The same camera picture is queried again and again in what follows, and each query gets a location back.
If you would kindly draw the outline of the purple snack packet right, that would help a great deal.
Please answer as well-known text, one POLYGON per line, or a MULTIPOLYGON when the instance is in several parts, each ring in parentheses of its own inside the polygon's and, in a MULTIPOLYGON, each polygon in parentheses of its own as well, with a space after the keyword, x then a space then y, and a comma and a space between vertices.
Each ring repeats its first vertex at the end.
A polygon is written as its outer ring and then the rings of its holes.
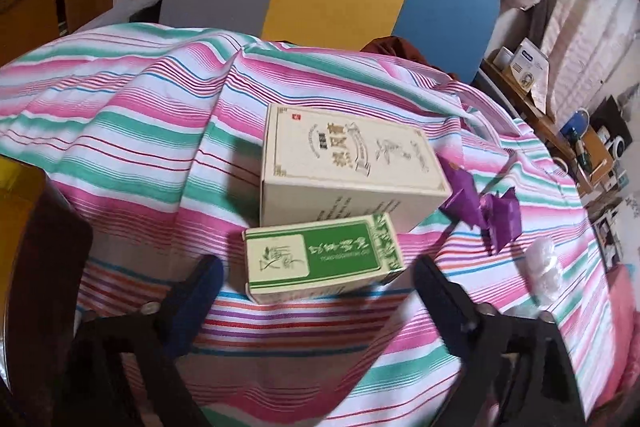
POLYGON ((515 188, 506 193, 485 194, 480 198, 484 218, 483 231, 489 242, 489 254, 499 254, 522 234, 521 206, 515 188))

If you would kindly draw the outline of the dark red cloth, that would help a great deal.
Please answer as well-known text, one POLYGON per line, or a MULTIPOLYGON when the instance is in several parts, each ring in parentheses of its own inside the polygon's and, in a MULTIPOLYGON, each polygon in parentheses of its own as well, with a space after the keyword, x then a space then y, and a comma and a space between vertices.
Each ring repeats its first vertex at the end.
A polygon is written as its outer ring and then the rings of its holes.
POLYGON ((428 65, 426 58, 413 44, 397 36, 373 39, 361 49, 361 52, 396 56, 418 64, 428 65))

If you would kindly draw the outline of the blue white jug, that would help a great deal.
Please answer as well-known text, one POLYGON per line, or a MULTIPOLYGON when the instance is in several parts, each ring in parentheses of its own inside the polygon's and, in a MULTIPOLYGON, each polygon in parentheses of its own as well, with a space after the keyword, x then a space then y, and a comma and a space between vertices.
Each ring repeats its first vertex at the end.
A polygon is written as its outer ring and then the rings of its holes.
POLYGON ((561 134, 571 147, 581 140, 589 127, 590 115, 587 109, 579 107, 561 129, 561 134))

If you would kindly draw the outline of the wooden side desk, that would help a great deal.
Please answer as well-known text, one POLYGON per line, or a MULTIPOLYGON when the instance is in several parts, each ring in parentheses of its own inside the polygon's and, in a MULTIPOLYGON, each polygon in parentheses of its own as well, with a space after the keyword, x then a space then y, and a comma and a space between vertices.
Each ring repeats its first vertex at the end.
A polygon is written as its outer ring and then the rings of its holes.
POLYGON ((590 127, 582 137, 584 150, 590 156, 592 171, 584 173, 578 165, 574 148, 570 142, 556 129, 551 119, 536 109, 528 94, 523 94, 506 81, 501 72, 494 65, 483 61, 480 64, 480 72, 483 78, 489 80, 489 87, 496 88, 499 100, 508 101, 515 113, 520 115, 531 127, 542 142, 551 145, 552 156, 562 158, 567 166, 576 170, 577 187, 580 196, 592 193, 604 178, 612 171, 613 157, 597 133, 590 127))

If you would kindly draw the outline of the large beige medicine box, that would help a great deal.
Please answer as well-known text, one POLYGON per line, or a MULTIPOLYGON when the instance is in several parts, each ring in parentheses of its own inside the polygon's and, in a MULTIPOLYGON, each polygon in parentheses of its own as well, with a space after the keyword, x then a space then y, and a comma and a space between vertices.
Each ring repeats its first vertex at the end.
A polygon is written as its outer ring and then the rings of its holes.
POLYGON ((387 213, 408 233, 451 195, 422 130, 335 110, 268 108, 259 222, 264 227, 387 213))

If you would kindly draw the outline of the white blue product box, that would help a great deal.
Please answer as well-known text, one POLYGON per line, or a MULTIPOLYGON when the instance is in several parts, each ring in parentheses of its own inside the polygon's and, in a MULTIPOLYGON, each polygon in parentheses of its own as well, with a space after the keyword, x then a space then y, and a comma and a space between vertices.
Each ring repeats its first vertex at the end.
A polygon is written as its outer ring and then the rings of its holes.
POLYGON ((524 93, 543 84, 548 79, 548 72, 548 57, 529 38, 521 41, 502 71, 503 76, 524 93))

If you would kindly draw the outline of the striped pink green bedsheet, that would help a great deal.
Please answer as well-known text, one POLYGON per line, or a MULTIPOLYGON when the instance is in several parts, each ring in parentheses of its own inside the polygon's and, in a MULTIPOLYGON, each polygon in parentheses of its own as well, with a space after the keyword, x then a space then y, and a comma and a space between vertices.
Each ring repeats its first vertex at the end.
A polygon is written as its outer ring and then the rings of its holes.
POLYGON ((119 24, 1 69, 1 152, 93 231, 70 313, 227 277, 177 366, 216 426, 425 426, 461 375, 412 281, 552 314, 578 410, 616 392, 612 297, 568 173, 433 67, 239 32, 119 24))

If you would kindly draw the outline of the gold metal tin box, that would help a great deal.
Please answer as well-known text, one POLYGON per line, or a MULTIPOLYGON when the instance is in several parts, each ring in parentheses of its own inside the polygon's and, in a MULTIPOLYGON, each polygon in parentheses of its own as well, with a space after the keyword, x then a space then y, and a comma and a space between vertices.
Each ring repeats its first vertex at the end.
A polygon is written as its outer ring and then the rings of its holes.
POLYGON ((1 372, 21 399, 41 398, 62 371, 91 245, 43 170, 1 158, 1 372))

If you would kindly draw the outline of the small green medicine box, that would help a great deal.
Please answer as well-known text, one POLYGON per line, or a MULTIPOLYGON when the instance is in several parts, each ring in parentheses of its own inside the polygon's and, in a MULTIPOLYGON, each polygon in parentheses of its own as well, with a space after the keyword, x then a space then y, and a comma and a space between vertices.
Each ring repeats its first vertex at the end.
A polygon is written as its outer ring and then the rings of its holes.
POLYGON ((260 305, 347 294, 406 269, 386 213, 248 229, 243 239, 245 291, 260 305))

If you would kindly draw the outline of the clear plastic bag ball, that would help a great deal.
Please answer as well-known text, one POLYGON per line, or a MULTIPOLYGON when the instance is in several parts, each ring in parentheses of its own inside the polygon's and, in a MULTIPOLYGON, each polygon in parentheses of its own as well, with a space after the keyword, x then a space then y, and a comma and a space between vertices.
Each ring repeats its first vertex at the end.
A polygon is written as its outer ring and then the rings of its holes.
POLYGON ((527 280, 534 298, 549 306, 563 291, 563 267, 552 239, 536 239, 525 251, 527 280))

